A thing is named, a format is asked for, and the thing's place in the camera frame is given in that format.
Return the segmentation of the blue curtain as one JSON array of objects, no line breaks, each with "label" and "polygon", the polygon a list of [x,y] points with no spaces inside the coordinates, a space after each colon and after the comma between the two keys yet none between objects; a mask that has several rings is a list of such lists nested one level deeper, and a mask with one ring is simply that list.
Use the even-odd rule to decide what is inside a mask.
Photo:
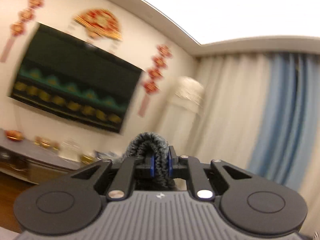
[{"label": "blue curtain", "polygon": [[295,191],[316,136],[319,55],[273,53],[263,121],[248,169]]}]

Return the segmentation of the gold ornaments on cabinet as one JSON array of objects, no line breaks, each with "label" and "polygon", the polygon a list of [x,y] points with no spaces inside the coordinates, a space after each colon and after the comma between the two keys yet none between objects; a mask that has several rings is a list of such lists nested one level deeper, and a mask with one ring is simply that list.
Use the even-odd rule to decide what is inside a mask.
[{"label": "gold ornaments on cabinet", "polygon": [[60,144],[57,141],[50,140],[45,137],[38,137],[34,138],[34,144],[41,146],[42,148],[52,149],[55,151],[60,150]]}]

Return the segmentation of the long grey TV cabinet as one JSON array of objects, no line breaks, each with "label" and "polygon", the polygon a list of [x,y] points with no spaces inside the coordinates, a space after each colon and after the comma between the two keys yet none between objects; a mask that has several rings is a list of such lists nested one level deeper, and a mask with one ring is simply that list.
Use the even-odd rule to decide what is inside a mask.
[{"label": "long grey TV cabinet", "polygon": [[59,177],[86,166],[63,159],[59,151],[42,148],[34,141],[11,141],[1,129],[1,172],[32,184]]}]

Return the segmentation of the left red knot hanging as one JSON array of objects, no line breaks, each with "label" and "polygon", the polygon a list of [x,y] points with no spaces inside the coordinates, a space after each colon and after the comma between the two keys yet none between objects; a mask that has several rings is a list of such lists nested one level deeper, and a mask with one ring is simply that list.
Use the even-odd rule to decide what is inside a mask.
[{"label": "left red knot hanging", "polygon": [[10,25],[10,36],[1,52],[1,63],[5,63],[15,40],[27,31],[27,24],[36,18],[35,11],[44,6],[44,0],[28,0],[27,7],[18,12],[18,20]]}]

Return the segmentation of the wall TV with patterned cover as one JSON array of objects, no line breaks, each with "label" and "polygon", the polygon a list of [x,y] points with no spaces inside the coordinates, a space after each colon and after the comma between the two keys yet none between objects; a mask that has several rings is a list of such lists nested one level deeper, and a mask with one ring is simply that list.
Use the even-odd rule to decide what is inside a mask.
[{"label": "wall TV with patterned cover", "polygon": [[59,117],[119,133],[141,73],[113,54],[39,24],[9,96]]}]

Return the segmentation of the red plate of fruit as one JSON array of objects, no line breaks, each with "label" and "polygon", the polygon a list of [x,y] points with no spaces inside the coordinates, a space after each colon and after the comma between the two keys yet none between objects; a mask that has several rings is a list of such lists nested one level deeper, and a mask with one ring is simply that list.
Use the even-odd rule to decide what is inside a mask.
[{"label": "red plate of fruit", "polygon": [[24,136],[21,132],[16,130],[5,130],[6,137],[11,141],[23,141]]}]

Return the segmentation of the clear glass cups set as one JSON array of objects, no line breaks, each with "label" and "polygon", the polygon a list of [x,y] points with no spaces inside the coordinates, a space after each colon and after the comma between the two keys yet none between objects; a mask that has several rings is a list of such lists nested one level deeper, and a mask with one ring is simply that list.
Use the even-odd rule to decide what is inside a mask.
[{"label": "clear glass cups set", "polygon": [[80,146],[72,139],[62,142],[59,150],[59,156],[71,161],[79,161],[81,155]]}]

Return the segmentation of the right red knot hanging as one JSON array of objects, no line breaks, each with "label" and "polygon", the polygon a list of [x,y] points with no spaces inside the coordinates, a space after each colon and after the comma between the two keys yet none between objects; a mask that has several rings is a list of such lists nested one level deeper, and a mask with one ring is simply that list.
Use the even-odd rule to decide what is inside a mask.
[{"label": "right red knot hanging", "polygon": [[167,44],[159,44],[156,49],[156,55],[151,57],[152,66],[146,71],[147,78],[142,82],[144,96],[138,110],[138,115],[142,118],[145,116],[150,97],[159,92],[157,82],[163,78],[163,70],[168,67],[167,61],[172,58],[170,47]]}]

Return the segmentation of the white air conditioner with lace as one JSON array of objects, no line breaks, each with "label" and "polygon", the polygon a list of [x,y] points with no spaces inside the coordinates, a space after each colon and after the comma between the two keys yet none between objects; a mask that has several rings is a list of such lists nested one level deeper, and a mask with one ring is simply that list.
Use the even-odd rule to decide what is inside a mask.
[{"label": "white air conditioner with lace", "polygon": [[167,97],[156,132],[174,146],[178,155],[187,154],[203,95],[203,85],[191,77],[182,76]]}]

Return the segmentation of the cream white curtain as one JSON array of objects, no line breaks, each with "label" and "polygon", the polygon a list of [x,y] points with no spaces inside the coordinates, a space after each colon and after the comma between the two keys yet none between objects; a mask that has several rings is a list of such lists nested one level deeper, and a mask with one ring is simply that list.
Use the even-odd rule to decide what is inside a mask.
[{"label": "cream white curtain", "polygon": [[[221,159],[249,171],[248,166],[263,121],[270,81],[268,59],[273,53],[204,57],[196,81],[204,87],[199,117],[193,126],[187,155],[207,163]],[[319,106],[311,158],[300,188],[308,216],[305,233],[319,227]]]}]

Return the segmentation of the red paper fan decoration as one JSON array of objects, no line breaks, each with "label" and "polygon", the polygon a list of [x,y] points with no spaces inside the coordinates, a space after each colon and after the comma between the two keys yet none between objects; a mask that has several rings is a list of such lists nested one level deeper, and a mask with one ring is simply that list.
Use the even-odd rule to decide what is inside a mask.
[{"label": "red paper fan decoration", "polygon": [[120,24],[118,19],[106,9],[88,9],[74,16],[75,22],[85,27],[89,37],[106,37],[120,41]]}]

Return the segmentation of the red knot hanging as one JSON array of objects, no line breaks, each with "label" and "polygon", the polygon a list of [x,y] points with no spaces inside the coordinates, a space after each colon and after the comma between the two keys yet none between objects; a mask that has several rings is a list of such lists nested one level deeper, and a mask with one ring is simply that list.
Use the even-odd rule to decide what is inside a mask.
[{"label": "red knot hanging", "polygon": [[5,63],[15,40],[27,31],[27,24],[36,18],[35,11],[44,6],[44,0],[28,0],[27,7],[18,12],[18,20],[10,25],[10,36],[1,52],[1,63]]},{"label": "red knot hanging", "polygon": [[138,115],[142,118],[145,116],[150,97],[159,92],[157,82],[163,78],[163,70],[168,67],[167,61],[172,58],[170,47],[167,44],[159,44],[156,49],[156,55],[151,57],[152,66],[146,71],[147,78],[142,82],[144,96],[138,110]]}]

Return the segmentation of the white tissue box clutter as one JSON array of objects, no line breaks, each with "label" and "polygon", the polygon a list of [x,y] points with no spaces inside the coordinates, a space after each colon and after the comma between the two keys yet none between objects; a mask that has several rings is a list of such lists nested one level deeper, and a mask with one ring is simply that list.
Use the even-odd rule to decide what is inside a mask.
[{"label": "white tissue box clutter", "polygon": [[80,156],[80,162],[85,165],[89,165],[91,163],[104,159],[110,159],[111,161],[116,163],[118,161],[121,161],[121,156],[113,152],[99,152],[96,150],[92,152],[86,152]]}]

